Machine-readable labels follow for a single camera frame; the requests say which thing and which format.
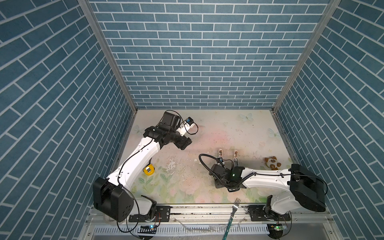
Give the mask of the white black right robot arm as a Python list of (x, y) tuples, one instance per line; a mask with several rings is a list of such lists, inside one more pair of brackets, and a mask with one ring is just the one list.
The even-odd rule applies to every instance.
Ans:
[(280, 191), (278, 195), (267, 197), (262, 209), (267, 220), (278, 221), (299, 208), (318, 213), (326, 210), (328, 185), (301, 165), (292, 164), (283, 170), (254, 170), (232, 161), (231, 167), (227, 168), (223, 159), (208, 154), (200, 154), (199, 161), (214, 178), (217, 189), (226, 188), (230, 193), (249, 188)]

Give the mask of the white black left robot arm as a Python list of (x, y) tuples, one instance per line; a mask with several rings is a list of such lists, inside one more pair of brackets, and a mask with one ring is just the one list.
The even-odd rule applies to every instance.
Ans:
[(180, 150), (190, 145), (192, 140), (186, 134), (195, 126), (192, 118), (182, 119), (175, 111), (165, 111), (156, 126), (145, 129), (138, 146), (116, 170), (106, 178), (99, 177), (94, 181), (95, 209), (118, 223), (130, 216), (142, 221), (152, 220), (157, 203), (149, 197), (135, 197), (131, 190), (134, 181), (141, 173), (155, 172), (150, 160), (165, 145), (173, 143)]

